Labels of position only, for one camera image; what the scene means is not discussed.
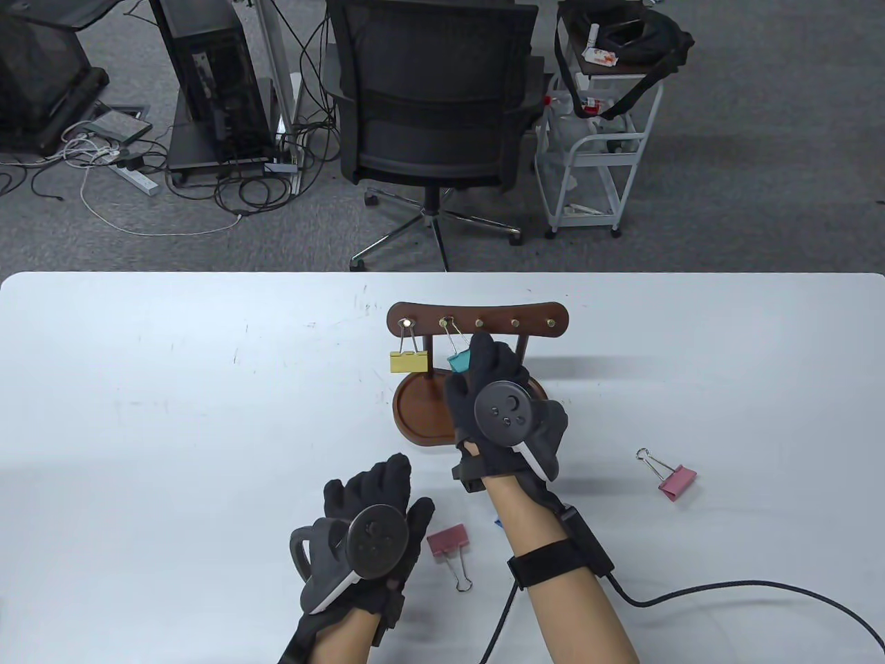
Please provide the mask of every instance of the gloved hand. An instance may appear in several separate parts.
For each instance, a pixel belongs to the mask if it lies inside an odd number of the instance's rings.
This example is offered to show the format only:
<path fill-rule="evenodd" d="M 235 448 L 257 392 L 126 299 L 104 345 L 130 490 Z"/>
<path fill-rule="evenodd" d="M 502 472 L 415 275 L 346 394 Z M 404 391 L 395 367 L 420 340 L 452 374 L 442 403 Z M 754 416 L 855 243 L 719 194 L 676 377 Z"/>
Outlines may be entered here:
<path fill-rule="evenodd" d="M 354 475 L 346 485 L 341 480 L 326 484 L 323 490 L 323 512 L 326 517 L 350 521 L 369 506 L 390 505 L 405 516 L 409 526 L 409 543 L 399 563 L 386 577 L 354 583 L 325 611 L 303 616 L 281 658 L 281 664 L 306 662 L 317 634 L 342 621 L 355 608 L 381 616 L 375 645 L 386 629 L 396 625 L 403 608 L 403 587 L 418 562 L 421 543 L 435 510 L 430 498 L 419 498 L 411 509 L 408 508 L 412 493 L 411 476 L 412 465 L 408 458 L 404 454 L 394 454 L 387 461 L 376 463 L 371 470 Z"/>
<path fill-rule="evenodd" d="M 528 388 L 528 370 L 504 342 L 488 332 L 477 332 L 470 340 L 470 367 L 464 374 L 451 374 L 445 383 L 445 399 L 455 424 L 458 448 L 464 459 L 469 455 L 464 442 L 476 444 L 484 464 L 484 476 L 509 475 L 528 468 L 517 453 L 489 441 L 476 423 L 473 406 L 484 387 L 495 381 L 512 381 Z"/>

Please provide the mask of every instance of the pink binder clip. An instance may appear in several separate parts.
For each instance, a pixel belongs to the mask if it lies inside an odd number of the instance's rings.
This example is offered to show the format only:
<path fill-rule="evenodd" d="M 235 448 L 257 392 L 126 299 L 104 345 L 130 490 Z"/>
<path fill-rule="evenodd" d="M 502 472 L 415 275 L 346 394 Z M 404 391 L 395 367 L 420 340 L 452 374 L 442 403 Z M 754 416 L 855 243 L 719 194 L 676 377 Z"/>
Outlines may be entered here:
<path fill-rule="evenodd" d="M 658 488 L 661 489 L 665 495 L 670 498 L 673 502 L 685 493 L 685 490 L 691 486 L 691 484 L 695 481 L 697 477 L 697 473 L 690 468 L 686 468 L 684 466 L 677 466 L 676 468 L 669 467 L 666 463 L 661 461 L 660 459 L 655 459 L 651 456 L 651 452 L 649 452 L 649 448 L 643 447 L 641 450 L 636 452 L 636 458 L 642 461 L 646 466 L 651 468 L 651 472 L 658 476 L 661 484 L 658 485 Z M 654 461 L 659 466 L 666 468 L 670 471 L 670 475 L 664 477 L 657 468 L 651 465 L 651 462 Z"/>
<path fill-rule="evenodd" d="M 427 543 L 430 544 L 430 551 L 434 554 L 435 558 L 442 556 L 445 559 L 445 564 L 449 566 L 452 576 L 455 577 L 455 590 L 458 592 L 467 592 L 473 588 L 473 581 L 467 576 L 467 568 L 464 567 L 464 547 L 470 544 L 470 540 L 467 539 L 467 529 L 464 527 L 463 523 L 459 523 L 457 526 L 452 526 L 451 528 L 427 536 Z M 461 587 L 461 580 L 458 578 L 458 572 L 455 571 L 455 568 L 452 566 L 451 560 L 449 559 L 449 554 L 454 553 L 455 551 L 458 552 L 458 557 L 461 559 L 461 572 L 467 583 L 466 588 Z"/>

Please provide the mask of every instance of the computer tower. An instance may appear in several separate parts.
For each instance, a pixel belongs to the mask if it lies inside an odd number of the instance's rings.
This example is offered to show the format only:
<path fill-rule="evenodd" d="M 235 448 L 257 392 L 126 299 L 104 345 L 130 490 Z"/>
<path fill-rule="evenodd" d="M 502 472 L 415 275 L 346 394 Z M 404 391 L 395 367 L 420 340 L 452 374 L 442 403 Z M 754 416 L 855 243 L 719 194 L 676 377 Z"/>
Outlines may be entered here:
<path fill-rule="evenodd" d="M 242 23 L 229 0 L 155 0 L 190 118 L 219 161 L 269 157 L 273 133 Z"/>
<path fill-rule="evenodd" d="M 107 84 L 73 33 L 0 14 L 0 152 L 54 153 Z"/>

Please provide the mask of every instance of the chair armrest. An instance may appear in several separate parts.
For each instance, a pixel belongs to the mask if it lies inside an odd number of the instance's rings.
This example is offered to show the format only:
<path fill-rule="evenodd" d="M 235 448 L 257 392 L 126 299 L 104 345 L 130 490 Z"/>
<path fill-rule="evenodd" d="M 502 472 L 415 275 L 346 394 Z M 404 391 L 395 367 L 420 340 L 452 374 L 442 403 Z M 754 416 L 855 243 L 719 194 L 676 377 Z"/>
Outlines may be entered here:
<path fill-rule="evenodd" d="M 544 105 L 544 58 L 529 56 L 526 66 L 526 95 L 522 108 L 536 108 Z"/>
<path fill-rule="evenodd" d="M 341 89 L 341 60 L 338 58 L 337 44 L 330 43 L 323 60 L 323 89 L 334 99 L 346 99 Z"/>

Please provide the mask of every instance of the wooden base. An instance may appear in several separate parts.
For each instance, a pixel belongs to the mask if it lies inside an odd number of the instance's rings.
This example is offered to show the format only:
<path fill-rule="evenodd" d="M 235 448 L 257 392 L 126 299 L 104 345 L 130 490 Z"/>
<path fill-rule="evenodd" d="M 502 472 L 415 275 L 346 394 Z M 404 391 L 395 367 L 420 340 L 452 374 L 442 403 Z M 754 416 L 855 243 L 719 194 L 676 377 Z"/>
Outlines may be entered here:
<path fill-rule="evenodd" d="M 410 442 L 424 447 L 455 443 L 455 426 L 445 405 L 445 379 L 450 373 L 447 369 L 434 369 L 432 375 L 409 374 L 396 388 L 393 419 Z M 547 398 L 534 378 L 528 386 L 537 397 Z"/>

